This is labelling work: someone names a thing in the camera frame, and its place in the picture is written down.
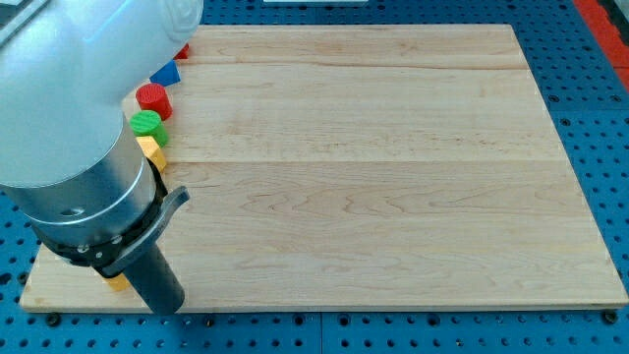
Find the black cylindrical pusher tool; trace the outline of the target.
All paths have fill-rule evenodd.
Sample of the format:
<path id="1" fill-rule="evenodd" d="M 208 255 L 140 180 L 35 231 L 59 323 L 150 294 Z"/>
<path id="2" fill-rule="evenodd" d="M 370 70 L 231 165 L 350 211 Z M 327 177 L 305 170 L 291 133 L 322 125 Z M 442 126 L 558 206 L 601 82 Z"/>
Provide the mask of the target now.
<path id="1" fill-rule="evenodd" d="M 183 305 L 185 290 L 157 246 L 159 237 L 179 207 L 190 199 L 186 187 L 178 187 L 157 198 L 139 224 L 131 228 L 133 238 L 111 263 L 96 271 L 106 278 L 124 274 L 151 311 L 173 315 Z"/>

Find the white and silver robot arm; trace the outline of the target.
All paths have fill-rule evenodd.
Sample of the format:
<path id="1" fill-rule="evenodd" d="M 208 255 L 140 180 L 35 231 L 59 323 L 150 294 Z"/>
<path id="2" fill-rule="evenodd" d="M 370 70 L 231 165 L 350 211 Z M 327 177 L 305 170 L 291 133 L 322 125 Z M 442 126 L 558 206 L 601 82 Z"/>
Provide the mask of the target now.
<path id="1" fill-rule="evenodd" d="M 124 274 L 158 315 L 185 292 L 157 247 L 168 189 L 122 109 L 196 32 L 200 0 L 5 1 L 1 189 L 67 263 Z"/>

